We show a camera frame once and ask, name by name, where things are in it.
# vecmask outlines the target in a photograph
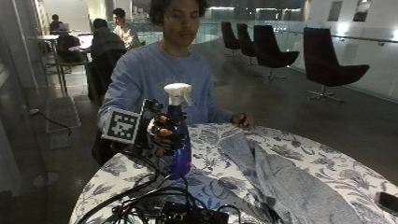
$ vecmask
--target gray floor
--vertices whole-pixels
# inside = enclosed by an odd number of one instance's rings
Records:
[[[333,147],[398,185],[398,104],[345,87],[330,89],[335,97],[345,100],[343,104],[333,100],[309,101],[305,90],[319,91],[321,86],[310,82],[305,74],[290,68],[276,69],[274,73],[288,79],[269,82],[261,77],[269,68],[245,66],[246,56],[225,57],[224,53],[230,51],[220,40],[198,44],[193,50],[208,57],[214,69],[220,107],[236,112],[250,111],[256,125],[296,133]],[[25,92],[29,106],[44,113],[48,99],[63,96],[57,77],[48,76],[48,79],[48,88]],[[20,195],[0,194],[1,223],[68,223],[81,189],[99,169],[91,158],[99,107],[87,97],[81,68],[67,76],[67,83],[81,126],[72,129],[71,147],[60,149],[49,149],[51,138],[65,131],[47,133],[43,116],[29,117],[36,146],[33,135],[27,134],[28,125],[15,112],[17,105],[5,100],[7,90],[1,90],[1,118],[21,174]],[[48,173],[57,174],[57,181],[35,187],[37,176]]]

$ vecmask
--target electronic device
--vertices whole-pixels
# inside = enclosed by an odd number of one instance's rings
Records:
[[[220,211],[165,202],[157,224],[228,224],[228,217],[229,215]]]
[[[88,49],[92,44],[93,34],[80,34],[80,35],[77,35],[77,37],[80,40],[80,48]]]
[[[398,217],[398,197],[385,193],[375,193],[375,204],[389,213]]]
[[[68,31],[69,30],[69,23],[60,23],[60,31]]]

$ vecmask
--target person sitting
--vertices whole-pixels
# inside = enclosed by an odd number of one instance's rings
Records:
[[[108,28],[108,22],[104,19],[96,19],[92,23],[95,32],[91,45],[91,58],[97,58],[112,49],[125,51],[124,42]]]
[[[57,14],[53,14],[53,15],[51,16],[51,18],[52,18],[52,22],[51,22],[51,24],[49,24],[49,34],[51,34],[51,35],[56,35],[56,31],[59,31],[59,29],[60,29],[60,24],[61,24],[63,22],[60,21],[60,17],[59,17]]]
[[[124,41],[126,49],[133,49],[141,46],[136,27],[125,21],[125,11],[121,8],[113,10],[113,20],[116,28],[113,33]]]

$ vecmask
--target dark jacket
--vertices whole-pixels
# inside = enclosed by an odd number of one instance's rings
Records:
[[[102,27],[93,33],[91,45],[92,59],[112,49],[125,50],[124,42],[121,41],[120,37],[110,32],[109,28]]]

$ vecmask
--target plastic bottle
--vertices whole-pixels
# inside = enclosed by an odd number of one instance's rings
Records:
[[[178,122],[176,133],[184,136],[182,147],[176,150],[174,156],[169,158],[169,165],[164,168],[166,170],[166,174],[172,175],[170,179],[178,179],[189,173],[192,162],[190,137],[185,123],[185,117],[181,110],[181,105],[184,102],[188,105],[192,104],[192,100],[189,97],[192,86],[185,83],[173,83],[166,85],[164,87],[164,90],[169,93],[166,116],[168,118],[173,118],[173,120]]]

